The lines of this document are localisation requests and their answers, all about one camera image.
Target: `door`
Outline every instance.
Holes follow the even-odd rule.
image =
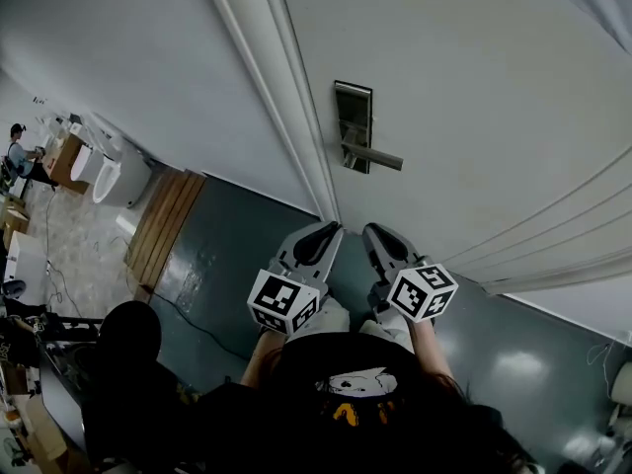
[[[567,0],[285,0],[344,224],[484,284],[594,263],[632,229],[632,61]],[[373,90],[345,168],[334,82]]]

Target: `black cable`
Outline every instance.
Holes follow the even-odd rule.
[[[52,191],[52,196],[50,197],[50,200],[48,201],[48,205],[46,206],[46,217],[45,217],[45,222],[46,222],[46,260],[48,261],[48,264],[50,265],[50,268],[53,269],[55,272],[57,272],[61,276],[61,280],[63,282],[63,289],[66,292],[66,296],[68,297],[68,300],[70,300],[70,302],[74,306],[75,311],[77,312],[77,316],[79,316],[80,318],[83,318],[83,316],[81,315],[81,312],[79,312],[79,306],[72,299],[72,297],[70,296],[70,293],[68,293],[68,286],[66,285],[66,276],[63,274],[62,271],[56,269],[52,265],[52,261],[48,257],[48,249],[49,249],[49,245],[50,245],[50,241],[49,241],[49,238],[48,238],[48,212],[50,211],[50,205],[52,204],[52,200],[55,198],[55,195],[57,195],[57,191],[53,190]],[[57,285],[55,284],[55,281],[52,280],[52,276],[50,274],[48,274],[48,278],[50,279],[50,282],[52,282],[52,285],[55,287],[55,293],[50,296],[50,298],[48,299],[47,305],[50,304],[50,299],[53,296],[55,296],[55,295],[57,296],[57,302],[61,303],[61,301],[63,300],[63,297],[61,297],[61,299],[59,298],[61,293],[59,293],[59,290],[57,288]]]
[[[52,194],[52,197],[50,198],[50,200],[48,201],[48,206],[46,207],[46,258],[48,259],[48,210],[50,209],[50,204],[52,202],[52,199],[54,198],[56,192]],[[120,239],[125,246],[127,246],[127,256],[129,257],[129,243],[122,237],[118,236],[115,237],[114,239],[112,239],[110,241],[110,243],[108,244],[108,246],[112,245],[117,239]],[[93,250],[96,252],[99,252],[99,246],[98,246],[98,242],[95,243],[95,246],[93,246]],[[77,304],[75,303],[75,301],[72,299],[72,297],[70,296],[70,294],[68,293],[68,287],[66,286],[66,279],[64,277],[64,274],[62,271],[59,271],[58,269],[56,269],[53,265],[52,262],[50,260],[48,260],[48,264],[50,265],[50,268],[53,269],[55,272],[59,273],[61,275],[61,279],[63,281],[63,287],[66,291],[66,295],[68,296],[68,299],[72,302],[72,304],[75,306],[75,309],[77,311],[77,314],[79,315],[79,317],[81,318],[81,313],[79,312],[79,307],[77,307]],[[128,277],[128,271],[129,268],[127,268],[127,272],[125,273],[125,282],[127,284],[127,289],[129,289],[129,291],[133,294],[133,292],[131,291],[131,288],[129,287],[129,281],[127,280]],[[57,301],[61,302],[61,300],[59,300],[59,295],[61,293],[59,293],[59,291],[57,290],[57,285],[54,283],[54,281],[52,280],[52,278],[50,279],[50,281],[52,282],[52,284],[55,286],[55,293],[53,295],[50,296],[50,299],[53,296],[57,296]],[[162,300],[164,300],[165,302],[167,302],[168,304],[170,304],[174,309],[176,309],[176,311],[178,312],[178,314],[180,314],[180,316],[182,316],[182,319],[184,319],[187,324],[189,324],[191,327],[195,328],[196,330],[199,330],[200,332],[203,332],[205,334],[207,334],[209,337],[211,337],[214,342],[220,347],[222,348],[225,352],[229,353],[230,355],[233,356],[237,356],[240,359],[243,359],[244,361],[249,361],[248,358],[239,355],[236,352],[233,352],[232,350],[229,350],[228,348],[226,348],[216,337],[212,332],[209,332],[208,330],[199,327],[198,325],[196,325],[195,323],[193,323],[188,317],[187,315],[182,312],[182,310],[180,310],[180,307],[178,307],[175,303],[173,303],[171,300],[167,300],[164,296],[159,295],[158,293],[153,293],[154,295],[156,295],[157,297],[161,298]]]
[[[192,326],[193,328],[195,328],[196,330],[199,330],[200,332],[204,332],[205,334],[207,334],[209,337],[211,337],[215,343],[222,348],[225,352],[233,355],[233,356],[237,356],[239,359],[243,359],[244,361],[250,361],[248,358],[239,355],[238,353],[233,352],[232,350],[229,350],[228,348],[226,348],[223,344],[221,344],[219,342],[219,340],[215,337],[215,335],[212,332],[209,332],[208,330],[199,327],[198,325],[196,325],[194,322],[192,322],[187,315],[182,312],[182,310],[180,309],[180,307],[178,307],[175,303],[173,303],[171,300],[167,300],[164,296],[159,295],[158,293],[154,292],[154,295],[156,295],[158,298],[164,300],[165,302],[167,302],[168,304],[170,304],[174,309],[176,309],[176,311],[178,311],[178,314],[180,314],[180,316],[182,316],[182,319],[185,320],[190,326]]]

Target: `person's arm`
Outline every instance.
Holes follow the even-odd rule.
[[[41,153],[38,151],[25,151],[25,154],[27,155],[27,160],[35,160],[41,157]]]
[[[24,321],[22,321],[20,318],[14,318],[14,322],[16,327],[21,328],[22,330],[26,330],[27,332],[31,332],[33,333],[33,327],[31,325],[29,325],[28,323],[25,323]]]
[[[261,370],[266,356],[275,350],[280,350],[285,344],[287,337],[274,330],[267,330],[259,338],[255,351],[250,358],[250,362],[246,367],[244,376],[241,378],[241,384],[250,386],[251,388],[259,388],[261,382]]]
[[[444,374],[453,379],[452,371],[447,364],[441,346],[436,340],[433,323],[430,320],[420,321],[419,323],[409,321],[408,329],[411,332],[415,356],[422,369],[426,372]]]

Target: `wooden slat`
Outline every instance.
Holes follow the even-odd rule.
[[[136,263],[136,259],[138,258],[138,254],[140,253],[142,243],[147,236],[147,232],[149,231],[151,220],[153,220],[153,217],[158,210],[158,207],[160,206],[161,199],[164,197],[167,188],[173,180],[175,172],[176,171],[174,171],[173,169],[169,169],[163,174],[162,178],[160,178],[158,186],[156,187],[154,195],[149,201],[149,205],[147,205],[147,208],[140,218],[140,223],[138,223],[138,227],[136,228],[136,231],[131,238],[131,242],[129,243],[129,249],[125,254],[125,261],[130,269],[132,269],[134,264]]]
[[[187,174],[176,171],[176,177],[171,182],[169,186],[169,190],[163,196],[162,201],[158,209],[156,210],[153,219],[148,221],[150,225],[147,231],[147,235],[140,244],[140,249],[138,251],[138,258],[133,264],[131,268],[131,272],[136,277],[137,280],[140,281],[143,273],[145,272],[145,267],[149,262],[149,257],[151,256],[151,252],[156,245],[156,241],[160,236],[160,232],[165,225],[167,218],[169,217],[169,213],[174,207],[176,200],[180,196],[182,192],[182,188],[185,186],[185,182],[187,181]]]
[[[187,175],[187,179],[185,181],[185,185],[182,188],[182,191],[180,192],[178,197],[176,198],[176,201],[171,211],[169,212],[169,216],[167,216],[167,219],[165,220],[165,224],[163,225],[160,231],[160,235],[158,236],[158,239],[156,240],[156,244],[154,244],[154,247],[151,250],[151,256],[149,257],[149,261],[147,262],[147,265],[145,266],[145,270],[139,281],[143,284],[149,281],[149,278],[151,277],[151,273],[153,272],[154,267],[156,266],[156,262],[158,261],[158,256],[160,255],[162,247],[165,245],[166,239],[169,235],[169,231],[171,230],[171,227],[176,221],[176,218],[178,217],[178,213],[180,212],[180,209],[182,209],[182,206],[185,203],[185,199],[187,198],[187,195],[191,191],[191,188],[193,187],[194,182],[196,181],[195,174],[192,174],[191,172],[187,172],[186,175]]]
[[[160,250],[160,254],[156,261],[156,265],[154,266],[151,276],[149,280],[147,281],[147,286],[151,289],[154,289],[154,287],[156,287],[156,284],[158,283],[158,279],[160,278],[160,275],[163,272],[165,264],[167,263],[167,258],[169,257],[169,253],[171,253],[171,248],[173,247],[174,242],[176,242],[176,238],[178,237],[178,234],[180,233],[180,229],[182,228],[182,225],[184,224],[185,219],[187,219],[187,215],[189,214],[189,211],[191,210],[191,207],[196,201],[199,191],[201,190],[201,187],[204,184],[205,177],[198,176],[198,175],[194,175],[194,177],[195,177],[195,181],[192,185],[192,188],[189,191],[189,194],[187,195],[187,197],[185,198],[182,208],[180,209],[178,216],[176,216],[174,223],[171,226],[167,237],[165,238],[165,243],[162,249]]]
[[[149,300],[151,300],[151,291],[145,286],[141,286],[139,284],[136,288],[136,293],[134,294],[134,300],[148,304]]]

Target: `dark green floor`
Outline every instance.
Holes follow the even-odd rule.
[[[287,233],[313,220],[208,179],[151,302],[163,327],[161,361],[199,391],[226,376],[239,380],[246,362],[190,327],[160,297],[248,357],[258,332],[246,306],[255,276]],[[365,297],[374,279],[361,240],[347,236],[329,284],[352,310],[353,326],[368,311]],[[588,461],[612,405],[600,361],[588,366],[586,358],[592,346],[608,340],[502,297],[487,297],[466,280],[460,284],[435,327],[457,382],[477,402],[499,409],[510,432],[547,472],[566,458]],[[630,352],[614,347],[607,364],[610,381]]]

